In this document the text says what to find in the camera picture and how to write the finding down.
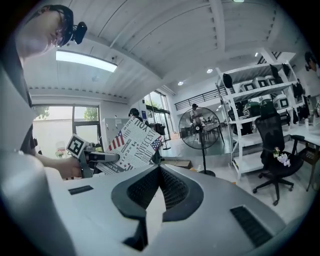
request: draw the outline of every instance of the ceiling light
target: ceiling light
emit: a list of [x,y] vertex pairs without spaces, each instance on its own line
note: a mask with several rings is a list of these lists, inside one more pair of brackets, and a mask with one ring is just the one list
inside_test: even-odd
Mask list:
[[91,57],[89,55],[80,54],[76,52],[57,50],[55,52],[55,59],[62,62],[73,62],[83,65],[88,65],[98,69],[115,72],[117,65],[111,62],[105,61],[100,58]]

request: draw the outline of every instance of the ceiling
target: ceiling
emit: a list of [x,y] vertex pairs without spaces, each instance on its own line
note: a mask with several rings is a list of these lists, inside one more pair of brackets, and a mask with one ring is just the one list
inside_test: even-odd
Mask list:
[[88,27],[83,42],[63,50],[118,65],[114,73],[56,61],[55,51],[30,59],[32,96],[75,95],[134,103],[162,85],[196,84],[222,71],[257,63],[261,48],[298,52],[303,37],[270,0],[54,0]]

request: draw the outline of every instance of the black stand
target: black stand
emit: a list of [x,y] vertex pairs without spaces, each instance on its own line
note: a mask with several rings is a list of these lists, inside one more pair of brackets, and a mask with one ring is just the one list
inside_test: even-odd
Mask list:
[[164,136],[165,148],[163,148],[162,150],[169,150],[169,149],[171,149],[171,147],[168,147],[168,146],[167,146],[166,134],[164,134],[163,136]]
[[213,176],[213,177],[216,177],[216,174],[215,174],[213,171],[211,171],[211,170],[207,170],[207,168],[206,168],[206,157],[205,157],[204,134],[202,133],[202,131],[200,131],[200,132],[199,132],[199,139],[200,139],[200,142],[201,142],[202,157],[203,157],[203,167],[204,167],[204,170],[199,171],[199,173],[201,173],[201,174],[206,174],[206,175]]

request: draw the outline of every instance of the tree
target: tree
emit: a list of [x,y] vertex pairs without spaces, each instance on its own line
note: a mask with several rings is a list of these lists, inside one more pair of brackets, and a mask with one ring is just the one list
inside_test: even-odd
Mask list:
[[[161,106],[161,104],[155,102],[153,99],[151,100],[151,102],[152,102],[152,106],[153,106],[154,108],[157,108],[157,109],[162,109],[162,108],[163,108],[163,107]],[[151,103],[150,103],[147,99],[145,100],[145,104],[151,106]]]
[[98,121],[98,109],[96,107],[87,107],[84,111],[86,121]]
[[33,106],[32,109],[36,113],[36,117],[45,120],[49,116],[48,106]]

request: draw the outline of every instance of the black mesh chair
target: black mesh chair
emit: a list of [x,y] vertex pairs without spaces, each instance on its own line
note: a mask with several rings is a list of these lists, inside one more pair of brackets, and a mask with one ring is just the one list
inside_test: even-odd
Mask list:
[[[293,135],[291,138],[294,139],[292,153],[284,151],[285,141],[282,132],[281,118],[278,113],[268,116],[264,119],[259,117],[255,121],[256,127],[261,135],[263,142],[263,151],[261,153],[261,161],[263,163],[263,169],[268,170],[268,173],[260,173],[259,178],[266,177],[269,180],[259,186],[257,186],[252,192],[257,193],[257,189],[263,188],[269,184],[274,184],[276,192],[276,201],[273,205],[276,206],[279,202],[279,183],[291,186],[289,188],[292,191],[294,184],[283,178],[294,174],[300,169],[304,161],[300,156],[295,155],[297,152],[298,141],[303,141],[303,136]],[[287,154],[290,159],[290,167],[284,166],[276,158],[274,158],[273,151],[275,147],[280,149],[282,154]]]

